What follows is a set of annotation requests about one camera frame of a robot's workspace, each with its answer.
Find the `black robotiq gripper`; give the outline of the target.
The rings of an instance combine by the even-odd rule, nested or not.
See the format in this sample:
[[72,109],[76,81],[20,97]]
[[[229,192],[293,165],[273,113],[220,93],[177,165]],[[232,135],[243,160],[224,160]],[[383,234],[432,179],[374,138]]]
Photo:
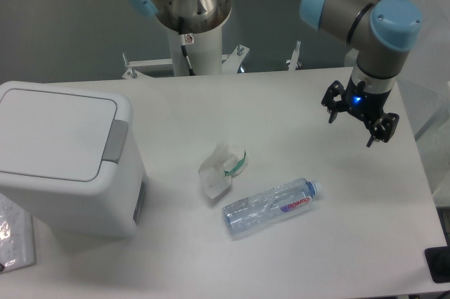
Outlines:
[[333,123],[338,113],[348,112],[362,121],[370,132],[366,144],[387,143],[394,135],[399,116],[384,113],[387,97],[394,86],[394,79],[380,79],[366,74],[359,66],[354,66],[347,88],[335,80],[327,89],[321,105],[329,114],[328,122]]

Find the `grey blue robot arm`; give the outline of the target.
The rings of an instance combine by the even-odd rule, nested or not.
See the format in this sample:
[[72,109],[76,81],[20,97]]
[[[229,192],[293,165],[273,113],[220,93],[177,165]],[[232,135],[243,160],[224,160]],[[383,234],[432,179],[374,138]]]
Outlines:
[[[177,76],[222,72],[222,42],[204,41],[219,32],[231,14],[231,0],[127,0],[146,17],[156,17],[169,33]],[[422,15],[408,0],[301,0],[300,17],[318,31],[358,53],[347,85],[332,83],[322,105],[334,120],[348,113],[363,122],[370,142],[388,142],[399,116],[385,102],[417,40]]]

